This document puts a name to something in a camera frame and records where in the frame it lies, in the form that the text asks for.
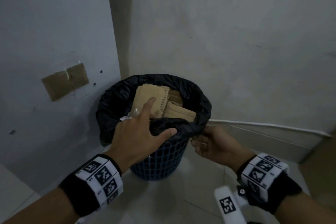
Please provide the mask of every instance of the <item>forearm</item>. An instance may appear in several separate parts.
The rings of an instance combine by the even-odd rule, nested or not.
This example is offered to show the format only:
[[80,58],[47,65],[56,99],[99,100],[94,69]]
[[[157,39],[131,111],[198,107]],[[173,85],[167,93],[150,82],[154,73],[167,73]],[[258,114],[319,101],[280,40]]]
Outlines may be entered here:
[[60,188],[56,188],[15,214],[4,224],[74,224],[78,219],[79,216],[74,212],[66,194]]
[[274,216],[282,224],[336,223],[334,213],[317,204],[303,192],[295,196],[285,197]]

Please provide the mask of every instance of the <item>mesh basket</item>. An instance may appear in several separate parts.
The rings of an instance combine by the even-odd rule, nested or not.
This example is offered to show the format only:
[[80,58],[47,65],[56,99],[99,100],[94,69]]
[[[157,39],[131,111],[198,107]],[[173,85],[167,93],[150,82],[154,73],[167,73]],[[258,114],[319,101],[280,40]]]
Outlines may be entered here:
[[133,173],[146,181],[167,178],[179,165],[188,144],[187,139],[167,141],[148,158],[131,167]]

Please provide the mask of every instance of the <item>person's right arm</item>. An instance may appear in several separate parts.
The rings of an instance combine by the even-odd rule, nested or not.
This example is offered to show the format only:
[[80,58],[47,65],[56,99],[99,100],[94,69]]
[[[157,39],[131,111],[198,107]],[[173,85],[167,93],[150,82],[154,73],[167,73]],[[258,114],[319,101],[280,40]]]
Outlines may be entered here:
[[[246,161],[255,156],[254,152],[241,146],[220,127],[206,127],[200,137],[191,144],[201,157],[228,166],[235,173]],[[286,196],[274,216],[281,224],[335,224],[336,215],[318,205],[311,197],[301,192]]]

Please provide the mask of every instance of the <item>white cable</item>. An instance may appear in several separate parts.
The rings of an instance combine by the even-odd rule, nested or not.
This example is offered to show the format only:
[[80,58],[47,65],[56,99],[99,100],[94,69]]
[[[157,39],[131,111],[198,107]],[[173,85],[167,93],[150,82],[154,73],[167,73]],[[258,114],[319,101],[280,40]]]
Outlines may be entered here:
[[246,122],[246,121],[232,121],[232,120],[214,120],[214,119],[210,119],[209,121],[224,122],[224,123],[231,123],[231,124],[253,125],[253,126],[261,126],[261,127],[284,128],[284,129],[289,129],[289,130],[317,134],[320,136],[332,137],[330,134],[327,134],[325,132],[318,131],[318,130],[311,130],[311,129],[305,129],[305,128],[293,128],[289,126],[282,126],[282,125],[276,125],[276,124],[256,123],[256,122]]

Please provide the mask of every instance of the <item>person's right hand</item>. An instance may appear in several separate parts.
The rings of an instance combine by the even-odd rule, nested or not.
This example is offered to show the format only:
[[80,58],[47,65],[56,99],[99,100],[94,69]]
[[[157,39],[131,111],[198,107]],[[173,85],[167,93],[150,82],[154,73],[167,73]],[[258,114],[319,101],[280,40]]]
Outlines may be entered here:
[[201,157],[228,166],[235,173],[242,164],[255,155],[253,151],[240,145],[236,139],[218,126],[206,126],[202,135],[192,139],[191,144]]

